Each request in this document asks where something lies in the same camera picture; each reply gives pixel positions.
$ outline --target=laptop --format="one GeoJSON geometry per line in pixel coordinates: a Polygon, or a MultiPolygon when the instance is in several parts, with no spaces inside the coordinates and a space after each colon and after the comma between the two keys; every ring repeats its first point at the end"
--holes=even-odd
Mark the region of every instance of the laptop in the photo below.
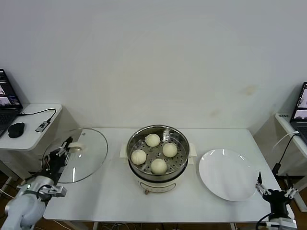
{"type": "Polygon", "coordinates": [[[9,79],[3,69],[0,69],[0,137],[22,111],[21,105],[9,79]]]}

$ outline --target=black cable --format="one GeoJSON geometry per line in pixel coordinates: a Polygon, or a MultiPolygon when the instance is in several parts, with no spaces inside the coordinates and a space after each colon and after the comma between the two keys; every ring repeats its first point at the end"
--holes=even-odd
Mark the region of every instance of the black cable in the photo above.
{"type": "MultiPolygon", "coordinates": [[[[11,188],[13,188],[13,189],[15,189],[16,192],[18,192],[18,190],[17,190],[14,186],[12,186],[12,185],[10,185],[10,184],[7,184],[7,183],[0,183],[0,184],[5,184],[5,185],[7,185],[7,186],[9,186],[9,187],[11,187],[11,188]]],[[[3,198],[6,199],[6,200],[12,200],[11,197],[7,196],[5,193],[3,193],[3,192],[1,192],[1,191],[0,191],[0,195],[1,195],[1,197],[3,197],[3,198]]]]}
{"type": "Polygon", "coordinates": [[[284,149],[283,155],[282,155],[282,157],[280,158],[280,160],[279,160],[279,162],[278,162],[279,164],[280,164],[280,162],[282,161],[282,159],[283,159],[283,157],[284,157],[284,154],[286,153],[287,148],[288,148],[289,144],[291,143],[291,140],[294,138],[294,136],[297,136],[297,135],[299,135],[299,134],[296,133],[296,134],[294,134],[294,135],[290,138],[290,140],[289,140],[289,142],[288,142],[286,148],[284,149]]]}
{"type": "Polygon", "coordinates": [[[264,223],[261,224],[261,222],[262,222],[264,219],[266,219],[267,217],[269,217],[269,216],[271,216],[271,215],[273,215],[273,214],[274,214],[274,213],[269,213],[269,214],[265,215],[264,217],[262,217],[262,218],[257,222],[257,224],[256,224],[256,230],[259,230],[259,226],[263,226],[263,225],[264,225],[264,223]]]}
{"type": "Polygon", "coordinates": [[[45,111],[50,111],[50,110],[54,110],[53,115],[47,120],[47,122],[50,122],[51,119],[53,118],[53,116],[57,113],[56,109],[53,109],[53,108],[52,109],[45,109],[45,110],[42,110],[42,111],[39,111],[39,112],[35,112],[35,113],[31,113],[31,114],[20,113],[17,116],[35,115],[35,114],[39,114],[39,113],[42,113],[42,112],[45,112],[45,111]]]}
{"type": "Polygon", "coordinates": [[[10,185],[10,184],[7,184],[7,183],[0,183],[0,184],[5,184],[5,185],[7,185],[7,186],[9,186],[9,187],[11,187],[11,188],[13,188],[13,189],[15,189],[15,190],[18,192],[17,188],[15,188],[14,186],[12,186],[12,185],[10,185]]]}

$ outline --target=table leg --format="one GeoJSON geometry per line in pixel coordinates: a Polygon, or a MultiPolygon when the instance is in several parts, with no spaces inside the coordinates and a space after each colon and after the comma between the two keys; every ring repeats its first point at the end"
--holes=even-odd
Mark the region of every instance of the table leg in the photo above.
{"type": "Polygon", "coordinates": [[[2,161],[0,161],[0,171],[3,172],[8,177],[11,177],[14,181],[18,180],[18,176],[13,173],[12,170],[9,169],[2,161]]]}
{"type": "Polygon", "coordinates": [[[236,227],[235,227],[234,223],[230,223],[230,227],[231,227],[231,230],[236,230],[236,227]]]}
{"type": "Polygon", "coordinates": [[[77,221],[63,221],[63,222],[74,230],[89,230],[89,228],[82,222],[77,222],[77,221]]]}
{"type": "Polygon", "coordinates": [[[94,222],[94,226],[93,226],[92,230],[97,230],[98,229],[98,224],[99,224],[99,222],[94,222]]]}

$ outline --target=cable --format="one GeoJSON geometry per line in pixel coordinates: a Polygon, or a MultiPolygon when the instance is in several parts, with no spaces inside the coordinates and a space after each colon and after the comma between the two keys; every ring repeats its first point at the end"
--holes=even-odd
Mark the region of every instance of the cable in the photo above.
{"type": "Polygon", "coordinates": [[[12,186],[12,185],[10,185],[10,184],[7,184],[7,183],[0,183],[0,184],[5,184],[5,185],[7,185],[7,186],[9,186],[9,187],[11,187],[11,188],[13,188],[13,189],[15,189],[15,190],[18,192],[17,188],[15,188],[14,186],[12,186]]]}
{"type": "Polygon", "coordinates": [[[288,135],[290,135],[290,134],[298,134],[298,131],[295,131],[295,132],[292,132],[292,133],[287,133],[286,135],[284,135],[284,137],[281,138],[281,139],[273,146],[272,152],[273,152],[274,148],[275,148],[275,147],[276,147],[286,136],[288,136],[288,135]]]}
{"type": "Polygon", "coordinates": [[[273,215],[274,213],[269,213],[269,214],[267,214],[267,215],[265,215],[264,217],[262,217],[258,222],[257,222],[257,224],[256,224],[256,230],[259,230],[259,226],[261,225],[261,222],[264,220],[264,219],[266,219],[267,217],[269,217],[269,216],[271,216],[271,215],[273,215]]]}
{"type": "Polygon", "coordinates": [[[58,223],[56,220],[54,220],[54,222],[56,222],[57,224],[59,224],[59,225],[62,226],[63,228],[66,228],[66,229],[68,229],[68,230],[71,230],[70,228],[67,228],[67,227],[65,227],[64,225],[58,223]]]}
{"type": "Polygon", "coordinates": [[[291,142],[291,140],[294,138],[294,136],[297,136],[297,135],[299,135],[298,133],[296,133],[296,134],[294,134],[291,138],[290,138],[290,140],[289,140],[289,142],[288,142],[288,144],[287,144],[287,146],[286,146],[286,148],[284,149],[284,152],[283,152],[283,155],[282,155],[282,157],[280,158],[280,160],[279,160],[279,164],[280,164],[280,162],[282,161],[282,159],[283,159],[283,156],[284,156],[284,154],[286,153],[286,151],[287,151],[287,148],[288,148],[288,146],[289,146],[289,144],[290,144],[290,142],[291,142]]]}
{"type": "Polygon", "coordinates": [[[53,116],[57,113],[56,109],[53,109],[53,108],[52,109],[45,109],[45,110],[42,110],[42,111],[39,111],[39,112],[35,112],[35,113],[31,113],[31,114],[20,113],[17,116],[35,115],[35,114],[39,114],[39,113],[42,113],[42,112],[45,112],[45,111],[50,111],[50,110],[54,110],[53,115],[47,120],[47,122],[50,122],[51,119],[53,118],[53,116]]]}
{"type": "MultiPolygon", "coordinates": [[[[9,186],[9,187],[11,187],[11,188],[13,188],[13,189],[15,189],[16,192],[18,192],[18,190],[17,190],[14,186],[12,186],[12,185],[10,185],[10,184],[7,184],[7,183],[0,183],[0,184],[5,184],[5,185],[7,185],[7,186],[9,186]]],[[[5,197],[4,194],[1,194],[1,196],[2,196],[4,199],[11,200],[11,199],[5,197]]]]}
{"type": "Polygon", "coordinates": [[[9,197],[10,197],[10,198],[12,198],[12,199],[14,199],[14,198],[15,198],[15,197],[13,197],[13,196],[11,196],[11,195],[7,194],[6,192],[4,192],[2,189],[0,189],[0,191],[1,191],[1,192],[3,192],[5,195],[9,196],[9,197]]]}

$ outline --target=white wall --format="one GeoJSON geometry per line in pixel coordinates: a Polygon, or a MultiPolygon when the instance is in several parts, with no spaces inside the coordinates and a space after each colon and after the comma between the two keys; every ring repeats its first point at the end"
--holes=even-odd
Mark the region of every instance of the white wall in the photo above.
{"type": "Polygon", "coordinates": [[[61,103],[80,125],[255,133],[291,108],[306,80],[306,9],[288,0],[0,0],[0,67],[24,102],[61,103]]]}

